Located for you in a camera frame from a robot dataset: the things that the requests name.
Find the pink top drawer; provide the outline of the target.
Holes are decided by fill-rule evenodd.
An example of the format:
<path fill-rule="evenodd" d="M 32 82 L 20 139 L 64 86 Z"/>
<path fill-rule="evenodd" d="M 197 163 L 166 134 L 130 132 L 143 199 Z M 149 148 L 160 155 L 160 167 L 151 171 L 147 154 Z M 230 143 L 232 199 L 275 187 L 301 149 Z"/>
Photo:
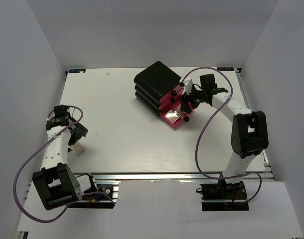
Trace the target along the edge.
<path fill-rule="evenodd" d="M 180 85 L 175 86 L 173 89 L 169 90 L 165 93 L 159 100 L 159 103 L 163 103 L 168 98 L 176 98 L 177 96 L 181 95 L 183 92 L 183 87 Z"/>

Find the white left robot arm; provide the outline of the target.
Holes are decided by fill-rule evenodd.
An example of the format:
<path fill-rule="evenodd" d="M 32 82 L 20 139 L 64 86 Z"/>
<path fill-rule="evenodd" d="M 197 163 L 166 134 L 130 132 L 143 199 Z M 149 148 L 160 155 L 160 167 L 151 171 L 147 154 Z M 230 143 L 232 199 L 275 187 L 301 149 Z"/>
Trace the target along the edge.
<path fill-rule="evenodd" d="M 68 153 L 88 130 L 70 113 L 69 106 L 54 107 L 54 116 L 46 120 L 47 138 L 41 169 L 33 173 L 32 181 L 46 210 L 67 206 L 82 200 L 83 195 L 94 198 L 98 186 L 86 173 L 75 176 L 68 166 Z"/>

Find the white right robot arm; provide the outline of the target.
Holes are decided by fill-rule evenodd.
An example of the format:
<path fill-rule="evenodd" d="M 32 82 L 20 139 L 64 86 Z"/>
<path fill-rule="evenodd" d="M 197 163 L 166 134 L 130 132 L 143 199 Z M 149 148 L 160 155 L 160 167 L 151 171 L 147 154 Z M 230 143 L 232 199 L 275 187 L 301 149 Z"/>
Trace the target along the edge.
<path fill-rule="evenodd" d="M 181 97 L 181 110 L 190 113 L 200 103 L 207 103 L 221 112 L 231 123 L 231 147 L 233 153 L 217 186 L 218 194 L 225 199 L 236 192 L 252 160 L 269 145 L 266 115 L 262 111 L 253 111 L 235 100 L 231 91 L 217 87 L 213 74 L 200 77 L 201 87 L 196 89 L 192 80 L 185 77 L 180 80 L 184 87 Z"/>

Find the pink bottom drawer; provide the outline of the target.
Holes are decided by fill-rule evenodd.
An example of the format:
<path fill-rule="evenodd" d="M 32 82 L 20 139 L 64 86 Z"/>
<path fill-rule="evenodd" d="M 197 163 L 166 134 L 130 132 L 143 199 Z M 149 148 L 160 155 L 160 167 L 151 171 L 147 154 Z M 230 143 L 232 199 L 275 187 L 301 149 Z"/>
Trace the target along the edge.
<path fill-rule="evenodd" d="M 193 113 L 194 108 L 191 104 L 188 104 L 187 107 L 190 111 L 185 112 L 181 110 L 181 103 L 176 102 L 174 104 L 169 104 L 165 108 L 159 111 L 159 115 L 173 128 L 177 128 L 184 122 L 190 121 L 190 115 Z"/>

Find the four-colour eyeshadow palette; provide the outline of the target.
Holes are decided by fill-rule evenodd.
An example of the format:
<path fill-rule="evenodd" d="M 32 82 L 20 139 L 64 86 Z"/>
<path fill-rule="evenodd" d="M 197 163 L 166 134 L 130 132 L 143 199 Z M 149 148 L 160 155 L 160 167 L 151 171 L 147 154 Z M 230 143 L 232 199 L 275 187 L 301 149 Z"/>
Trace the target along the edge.
<path fill-rule="evenodd" d="M 165 118 L 170 122 L 170 123 L 176 123 L 179 119 L 183 119 L 185 116 L 184 113 L 182 113 L 181 111 L 177 111 L 177 110 L 169 110 L 166 114 L 165 114 Z"/>

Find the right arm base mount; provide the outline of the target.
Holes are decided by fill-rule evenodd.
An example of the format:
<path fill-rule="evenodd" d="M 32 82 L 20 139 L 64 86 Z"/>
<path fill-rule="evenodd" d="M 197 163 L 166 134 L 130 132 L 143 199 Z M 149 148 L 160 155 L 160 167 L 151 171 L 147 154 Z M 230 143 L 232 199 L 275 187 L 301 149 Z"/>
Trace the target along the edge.
<path fill-rule="evenodd" d="M 196 193 L 201 195 L 203 212 L 249 211 L 244 183 L 227 184 L 219 180 L 216 184 L 200 184 Z"/>

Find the pink blush palette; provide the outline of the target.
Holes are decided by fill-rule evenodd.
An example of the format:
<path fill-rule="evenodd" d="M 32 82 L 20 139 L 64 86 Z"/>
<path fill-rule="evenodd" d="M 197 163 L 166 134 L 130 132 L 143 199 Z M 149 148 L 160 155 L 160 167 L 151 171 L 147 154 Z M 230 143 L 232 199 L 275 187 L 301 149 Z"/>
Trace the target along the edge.
<path fill-rule="evenodd" d="M 80 142 L 76 142 L 74 145 L 72 145 L 71 149 L 74 151 L 74 153 L 77 156 L 85 152 L 85 148 L 82 146 Z"/>

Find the black drawer organizer cabinet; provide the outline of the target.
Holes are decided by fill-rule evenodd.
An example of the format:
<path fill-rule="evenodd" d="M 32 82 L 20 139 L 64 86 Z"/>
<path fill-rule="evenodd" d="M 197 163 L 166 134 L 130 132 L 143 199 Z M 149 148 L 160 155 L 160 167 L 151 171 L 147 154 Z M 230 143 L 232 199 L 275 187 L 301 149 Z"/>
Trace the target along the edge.
<path fill-rule="evenodd" d="M 135 96 L 150 112 L 159 116 L 160 98 L 179 85 L 180 76 L 157 61 L 134 78 Z"/>

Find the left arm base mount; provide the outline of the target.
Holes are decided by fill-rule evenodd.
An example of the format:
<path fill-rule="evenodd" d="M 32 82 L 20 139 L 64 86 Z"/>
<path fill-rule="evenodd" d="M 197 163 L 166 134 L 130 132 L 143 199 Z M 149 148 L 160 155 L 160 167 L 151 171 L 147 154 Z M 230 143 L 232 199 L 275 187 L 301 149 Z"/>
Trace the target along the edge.
<path fill-rule="evenodd" d="M 113 209 L 119 191 L 119 182 L 97 182 L 97 191 L 94 194 L 83 196 L 82 200 L 73 203 L 69 208 L 73 209 Z"/>

